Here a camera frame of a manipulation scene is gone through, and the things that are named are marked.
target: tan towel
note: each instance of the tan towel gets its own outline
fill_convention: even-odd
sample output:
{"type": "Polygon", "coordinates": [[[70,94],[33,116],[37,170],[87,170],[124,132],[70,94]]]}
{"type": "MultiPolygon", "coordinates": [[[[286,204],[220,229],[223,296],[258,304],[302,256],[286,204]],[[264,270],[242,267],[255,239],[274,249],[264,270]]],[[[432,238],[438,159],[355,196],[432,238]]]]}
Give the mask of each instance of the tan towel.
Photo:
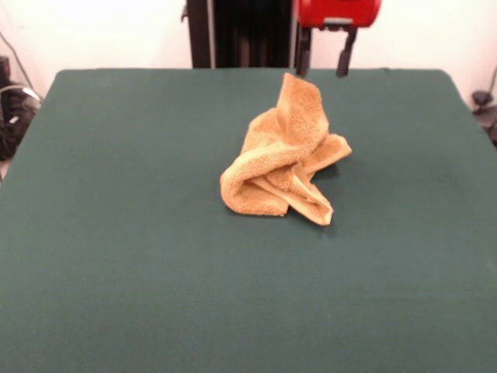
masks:
{"type": "Polygon", "coordinates": [[[332,205],[311,179],[352,149],[328,127],[318,87],[286,73],[276,108],[250,123],[240,156],[221,175],[223,201],[255,215],[283,216],[290,205],[316,224],[330,224],[332,205]]]}

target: green tablecloth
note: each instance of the green tablecloth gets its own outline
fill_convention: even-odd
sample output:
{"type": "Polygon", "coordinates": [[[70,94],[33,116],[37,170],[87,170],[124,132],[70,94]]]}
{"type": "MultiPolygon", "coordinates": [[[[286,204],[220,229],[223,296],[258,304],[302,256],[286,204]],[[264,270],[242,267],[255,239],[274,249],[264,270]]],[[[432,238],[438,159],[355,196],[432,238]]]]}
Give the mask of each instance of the green tablecloth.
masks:
{"type": "Polygon", "coordinates": [[[0,372],[497,371],[497,154],[437,71],[312,71],[335,208],[231,213],[282,70],[60,73],[0,188],[0,372]]]}

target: towel fold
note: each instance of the towel fold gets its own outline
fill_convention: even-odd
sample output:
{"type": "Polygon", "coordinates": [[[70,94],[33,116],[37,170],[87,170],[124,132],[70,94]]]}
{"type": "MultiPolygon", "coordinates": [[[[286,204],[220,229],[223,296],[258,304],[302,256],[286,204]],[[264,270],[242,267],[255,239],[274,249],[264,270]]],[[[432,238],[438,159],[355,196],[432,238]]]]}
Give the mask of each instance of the towel fold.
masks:
{"type": "Polygon", "coordinates": [[[291,206],[328,225],[333,207],[311,179],[351,152],[329,133],[318,87],[286,73],[276,107],[250,123],[240,156],[221,175],[221,197],[239,214],[284,216],[291,206]]]}

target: background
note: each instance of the background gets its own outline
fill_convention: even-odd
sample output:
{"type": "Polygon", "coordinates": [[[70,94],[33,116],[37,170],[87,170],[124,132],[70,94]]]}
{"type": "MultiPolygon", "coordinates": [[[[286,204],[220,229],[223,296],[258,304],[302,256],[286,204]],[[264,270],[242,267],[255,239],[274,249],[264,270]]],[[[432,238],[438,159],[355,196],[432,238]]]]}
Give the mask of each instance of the background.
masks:
{"type": "MultiPolygon", "coordinates": [[[[497,64],[496,0],[384,0],[359,33],[353,68],[438,68],[462,99],[487,89],[497,64]]],[[[35,88],[66,68],[191,68],[184,0],[0,0],[0,30],[35,88]]],[[[315,32],[311,66],[334,68],[344,34],[315,32]]],[[[0,52],[6,53],[0,44],[0,52]]],[[[22,81],[12,63],[14,78],[22,81]]]]}

